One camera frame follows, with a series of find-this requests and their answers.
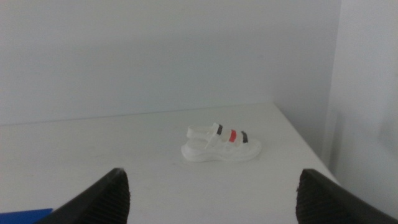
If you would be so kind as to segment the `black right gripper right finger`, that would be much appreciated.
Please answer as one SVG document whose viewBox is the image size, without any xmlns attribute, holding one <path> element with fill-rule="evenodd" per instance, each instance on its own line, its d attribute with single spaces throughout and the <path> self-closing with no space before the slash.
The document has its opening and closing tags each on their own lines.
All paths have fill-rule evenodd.
<svg viewBox="0 0 398 224">
<path fill-rule="evenodd" d="M 299 224 L 397 224 L 315 169 L 304 169 L 297 188 L 295 214 Z"/>
</svg>

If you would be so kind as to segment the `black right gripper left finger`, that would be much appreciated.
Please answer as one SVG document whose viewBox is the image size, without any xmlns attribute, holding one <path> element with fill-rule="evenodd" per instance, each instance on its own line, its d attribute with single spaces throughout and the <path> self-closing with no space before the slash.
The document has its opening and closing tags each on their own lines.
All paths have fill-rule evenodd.
<svg viewBox="0 0 398 224">
<path fill-rule="evenodd" d="M 39 224 L 126 224 L 131 194 L 124 169 L 114 168 Z"/>
</svg>

